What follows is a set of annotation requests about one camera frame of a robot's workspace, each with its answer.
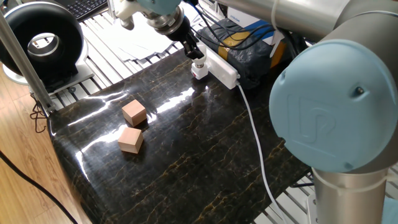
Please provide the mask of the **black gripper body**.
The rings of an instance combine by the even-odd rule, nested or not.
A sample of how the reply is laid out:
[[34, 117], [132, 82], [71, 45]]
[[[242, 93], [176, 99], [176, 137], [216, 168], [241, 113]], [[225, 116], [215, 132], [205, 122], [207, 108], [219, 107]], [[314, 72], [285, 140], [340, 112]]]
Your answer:
[[180, 42], [181, 44], [190, 44], [193, 45], [197, 42], [196, 37], [193, 35], [191, 31], [191, 25], [189, 19], [184, 16], [182, 19], [182, 23], [180, 26], [169, 34], [169, 39], [172, 41]]

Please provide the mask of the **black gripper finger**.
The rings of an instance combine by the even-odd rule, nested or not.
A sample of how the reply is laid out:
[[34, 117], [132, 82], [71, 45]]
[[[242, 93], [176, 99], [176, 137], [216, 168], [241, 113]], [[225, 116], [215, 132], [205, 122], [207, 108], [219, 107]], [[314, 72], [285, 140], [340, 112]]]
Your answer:
[[204, 57], [204, 54], [197, 45], [198, 40], [195, 37], [189, 37], [189, 57], [192, 60]]
[[192, 56], [193, 50], [192, 50], [191, 44], [190, 44], [189, 42], [187, 42], [187, 41], [183, 41], [182, 44], [183, 44], [183, 47], [184, 47], [184, 53], [185, 53], [185, 55], [186, 55], [188, 58], [192, 59], [192, 58], [193, 58], [193, 56]]

